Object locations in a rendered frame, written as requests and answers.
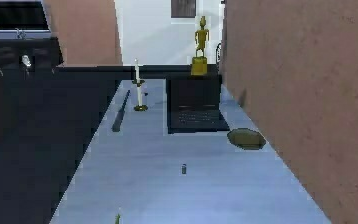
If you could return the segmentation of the gold figure statue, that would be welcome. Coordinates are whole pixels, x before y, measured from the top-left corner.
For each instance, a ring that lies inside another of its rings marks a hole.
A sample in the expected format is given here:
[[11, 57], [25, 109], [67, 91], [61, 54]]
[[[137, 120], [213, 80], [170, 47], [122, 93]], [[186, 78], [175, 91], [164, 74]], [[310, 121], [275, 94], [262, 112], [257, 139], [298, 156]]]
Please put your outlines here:
[[202, 16], [200, 28], [195, 32], [195, 56], [192, 58], [191, 74], [205, 75], [207, 73], [207, 57], [205, 56], [206, 42], [209, 40], [209, 30], [206, 28], [206, 17]]

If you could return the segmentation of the black laptop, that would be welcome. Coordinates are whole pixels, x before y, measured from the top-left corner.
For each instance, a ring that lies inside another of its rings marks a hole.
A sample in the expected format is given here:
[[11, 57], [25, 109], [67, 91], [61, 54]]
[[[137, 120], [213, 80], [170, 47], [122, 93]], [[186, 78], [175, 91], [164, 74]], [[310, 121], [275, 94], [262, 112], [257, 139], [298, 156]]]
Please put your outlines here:
[[229, 131], [220, 111], [221, 84], [220, 75], [167, 79], [168, 133]]

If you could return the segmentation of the dark framed wall picture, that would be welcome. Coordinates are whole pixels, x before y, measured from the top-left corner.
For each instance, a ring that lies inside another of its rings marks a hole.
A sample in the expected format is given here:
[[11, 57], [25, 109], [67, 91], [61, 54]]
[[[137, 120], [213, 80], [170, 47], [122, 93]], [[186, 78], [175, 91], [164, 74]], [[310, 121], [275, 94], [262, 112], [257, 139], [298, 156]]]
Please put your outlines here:
[[194, 18], [196, 16], [196, 0], [171, 0], [172, 18]]

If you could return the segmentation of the pale blue dining table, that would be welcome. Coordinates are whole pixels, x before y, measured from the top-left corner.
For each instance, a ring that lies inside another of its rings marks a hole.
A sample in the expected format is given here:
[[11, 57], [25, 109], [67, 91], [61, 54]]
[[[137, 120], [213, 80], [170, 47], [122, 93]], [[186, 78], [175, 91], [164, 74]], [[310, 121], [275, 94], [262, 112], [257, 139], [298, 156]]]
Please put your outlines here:
[[[276, 151], [226, 133], [169, 134], [162, 80], [120, 84], [49, 224], [331, 224]], [[119, 132], [111, 130], [126, 92]], [[186, 164], [187, 173], [181, 172]]]

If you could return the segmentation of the dark long stick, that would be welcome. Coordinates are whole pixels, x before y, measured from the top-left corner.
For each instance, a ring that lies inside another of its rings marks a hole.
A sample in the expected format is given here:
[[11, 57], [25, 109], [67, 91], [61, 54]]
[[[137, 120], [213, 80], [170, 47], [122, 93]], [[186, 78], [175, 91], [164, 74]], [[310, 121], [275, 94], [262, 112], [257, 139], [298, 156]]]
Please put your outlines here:
[[126, 95], [124, 97], [124, 100], [123, 100], [123, 103], [122, 103], [122, 106], [120, 107], [120, 109], [118, 110], [118, 113], [115, 117], [115, 120], [114, 120], [114, 123], [112, 125], [112, 128], [111, 130], [113, 132], [119, 132], [120, 129], [121, 129], [121, 125], [122, 125], [122, 122], [123, 122], [123, 119], [124, 119], [124, 114], [125, 114], [125, 108], [126, 108], [126, 105], [127, 105], [127, 101], [128, 101], [128, 98], [130, 96], [130, 91], [127, 91], [126, 92]]

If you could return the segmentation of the white candle on gold holder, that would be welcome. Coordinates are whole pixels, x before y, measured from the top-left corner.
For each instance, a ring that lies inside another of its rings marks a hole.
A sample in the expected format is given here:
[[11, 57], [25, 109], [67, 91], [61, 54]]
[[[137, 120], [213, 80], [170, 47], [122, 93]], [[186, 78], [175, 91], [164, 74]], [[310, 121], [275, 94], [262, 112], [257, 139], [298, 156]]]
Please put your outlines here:
[[135, 111], [146, 111], [148, 107], [143, 103], [142, 84], [144, 81], [140, 78], [140, 69], [138, 59], [135, 59], [135, 79], [133, 83], [136, 85], [138, 104], [134, 107]]

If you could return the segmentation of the dark window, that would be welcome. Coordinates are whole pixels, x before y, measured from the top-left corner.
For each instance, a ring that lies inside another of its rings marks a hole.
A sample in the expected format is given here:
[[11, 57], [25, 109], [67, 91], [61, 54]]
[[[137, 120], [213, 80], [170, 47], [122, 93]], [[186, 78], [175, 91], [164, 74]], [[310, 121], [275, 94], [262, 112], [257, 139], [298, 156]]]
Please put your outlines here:
[[15, 29], [49, 29], [41, 1], [0, 1], [0, 31]]

